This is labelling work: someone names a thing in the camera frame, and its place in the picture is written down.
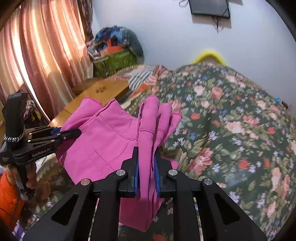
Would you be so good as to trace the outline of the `orange sleeve forearm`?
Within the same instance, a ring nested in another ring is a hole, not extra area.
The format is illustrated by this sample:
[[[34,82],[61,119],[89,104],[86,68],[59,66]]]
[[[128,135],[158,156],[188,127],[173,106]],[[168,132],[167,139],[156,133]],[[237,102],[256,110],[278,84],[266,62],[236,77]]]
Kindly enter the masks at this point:
[[[23,205],[18,188],[11,184],[7,171],[4,171],[1,176],[1,221],[9,232],[14,230]]]

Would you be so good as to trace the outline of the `left hand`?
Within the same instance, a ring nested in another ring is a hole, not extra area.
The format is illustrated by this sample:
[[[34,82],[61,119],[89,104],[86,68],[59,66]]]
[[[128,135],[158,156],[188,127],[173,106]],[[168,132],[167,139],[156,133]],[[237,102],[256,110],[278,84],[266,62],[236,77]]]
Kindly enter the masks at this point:
[[[16,175],[18,171],[16,167],[8,165],[6,168],[6,177],[11,185],[16,185]],[[35,189],[37,185],[37,174],[36,174],[36,163],[30,163],[29,169],[27,169],[27,178],[28,181],[26,186],[30,189]]]

